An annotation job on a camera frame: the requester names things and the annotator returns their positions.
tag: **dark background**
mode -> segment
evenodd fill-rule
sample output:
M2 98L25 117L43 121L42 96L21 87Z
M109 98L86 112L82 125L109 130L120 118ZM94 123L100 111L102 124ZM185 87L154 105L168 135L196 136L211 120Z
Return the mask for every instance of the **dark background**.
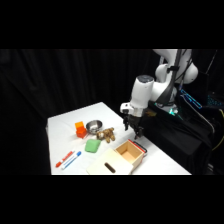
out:
M209 90L224 94L224 50L194 49L193 61L205 73L216 50ZM26 148L21 139L38 136L52 116L98 102L119 113L136 76L154 76L159 60L150 49L0 49L0 152ZM37 139L27 140L28 148ZM23 151L25 158L35 150Z

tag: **orange block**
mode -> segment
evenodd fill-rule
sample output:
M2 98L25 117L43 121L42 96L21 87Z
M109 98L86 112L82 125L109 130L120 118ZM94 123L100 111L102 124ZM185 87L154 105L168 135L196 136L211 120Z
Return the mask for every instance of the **orange block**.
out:
M83 122L75 123L75 127L76 127L76 130L77 130L76 135L79 138L84 138L87 134L87 130L85 129Z

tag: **metal bowl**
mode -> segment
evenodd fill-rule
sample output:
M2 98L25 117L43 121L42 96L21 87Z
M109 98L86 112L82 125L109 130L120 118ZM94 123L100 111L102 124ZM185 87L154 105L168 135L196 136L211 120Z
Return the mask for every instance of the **metal bowl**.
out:
M96 135L96 133L101 130L102 126L103 123L101 121L90 121L86 125L86 129L90 134Z

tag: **white table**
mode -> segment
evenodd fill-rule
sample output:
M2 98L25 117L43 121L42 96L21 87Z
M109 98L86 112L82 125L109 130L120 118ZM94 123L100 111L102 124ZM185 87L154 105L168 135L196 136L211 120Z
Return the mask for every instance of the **white table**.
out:
M87 124L92 120L101 120L103 129L114 127L116 140L110 144L102 141L97 153L85 152L85 143L90 138L80 139L76 136L75 123L83 121ZM48 119L48 136L50 144L50 161L52 175L88 175L86 169L108 148L115 149L128 139L134 140L132 128L124 130L123 119L108 108L104 103L75 110L66 114ZM148 155L142 164L133 172L133 175L190 175L183 167L166 155L162 150L142 137L137 140L148 150ZM71 150L81 151L78 157L67 169L61 170L55 165Z

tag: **green block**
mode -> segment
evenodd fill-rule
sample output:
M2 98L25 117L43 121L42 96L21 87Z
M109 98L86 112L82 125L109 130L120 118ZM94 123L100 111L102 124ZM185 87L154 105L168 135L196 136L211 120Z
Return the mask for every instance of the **green block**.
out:
M91 153L96 153L99 146L100 146L101 141L100 140L94 140L94 139L89 139L86 143L86 152L91 152Z

